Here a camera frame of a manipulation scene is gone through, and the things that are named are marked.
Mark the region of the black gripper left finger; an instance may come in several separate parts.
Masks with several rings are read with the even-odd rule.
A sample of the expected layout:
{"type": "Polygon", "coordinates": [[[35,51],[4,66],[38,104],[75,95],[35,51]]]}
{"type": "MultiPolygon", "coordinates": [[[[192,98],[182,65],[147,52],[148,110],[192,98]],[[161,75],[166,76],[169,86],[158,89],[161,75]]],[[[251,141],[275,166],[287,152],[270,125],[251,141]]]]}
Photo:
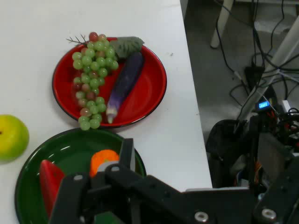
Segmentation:
{"type": "Polygon", "coordinates": [[[91,224],[96,215],[111,212],[124,224],[186,224],[180,207],[183,195],[153,176],[131,170],[133,139],[124,139],[120,160],[91,178],[66,176],[59,188],[50,224],[91,224]]]}

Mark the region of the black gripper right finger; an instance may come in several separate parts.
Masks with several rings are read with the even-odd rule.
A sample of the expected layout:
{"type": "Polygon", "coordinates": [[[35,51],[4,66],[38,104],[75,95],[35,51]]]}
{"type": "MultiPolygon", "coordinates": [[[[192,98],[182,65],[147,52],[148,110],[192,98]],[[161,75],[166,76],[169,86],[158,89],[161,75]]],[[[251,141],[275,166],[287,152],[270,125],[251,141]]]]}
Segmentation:
{"type": "Polygon", "coordinates": [[[271,185],[253,210],[255,224],[297,224],[299,222],[299,158],[271,185]]]}

